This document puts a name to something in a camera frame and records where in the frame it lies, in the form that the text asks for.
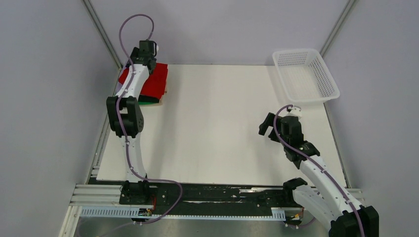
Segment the red t shirt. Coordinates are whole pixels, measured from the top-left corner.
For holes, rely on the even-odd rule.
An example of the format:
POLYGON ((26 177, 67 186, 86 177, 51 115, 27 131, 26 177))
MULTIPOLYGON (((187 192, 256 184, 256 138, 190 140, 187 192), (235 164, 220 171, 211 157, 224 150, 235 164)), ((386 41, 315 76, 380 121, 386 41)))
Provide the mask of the red t shirt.
POLYGON ((157 63, 154 72, 145 81, 139 95, 160 98, 168 77, 168 64, 157 63))

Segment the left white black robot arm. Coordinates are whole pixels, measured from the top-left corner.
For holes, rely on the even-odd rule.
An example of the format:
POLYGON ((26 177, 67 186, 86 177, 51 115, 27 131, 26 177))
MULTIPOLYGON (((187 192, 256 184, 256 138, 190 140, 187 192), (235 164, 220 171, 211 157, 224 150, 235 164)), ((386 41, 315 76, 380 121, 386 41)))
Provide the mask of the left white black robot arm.
POLYGON ((144 116, 138 97, 144 83, 156 67, 157 44, 152 40, 141 40, 132 50, 116 95, 106 100, 110 128, 119 137, 126 166, 126 180, 121 196, 133 198, 139 204, 151 199, 140 147, 140 135, 144 127, 144 116))

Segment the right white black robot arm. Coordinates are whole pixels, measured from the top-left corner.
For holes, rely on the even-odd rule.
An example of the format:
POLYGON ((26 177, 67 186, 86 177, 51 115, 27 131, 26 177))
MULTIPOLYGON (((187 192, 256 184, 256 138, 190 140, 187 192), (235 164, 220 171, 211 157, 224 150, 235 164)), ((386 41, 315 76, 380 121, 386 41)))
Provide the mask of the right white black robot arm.
POLYGON ((336 181, 319 150, 304 139, 299 118, 268 113, 259 125, 259 135, 265 135, 269 127, 270 140, 283 146, 287 159, 315 186, 302 178, 288 180, 283 183, 283 202, 308 210, 330 237, 377 237, 378 212, 373 206, 364 206, 336 181))

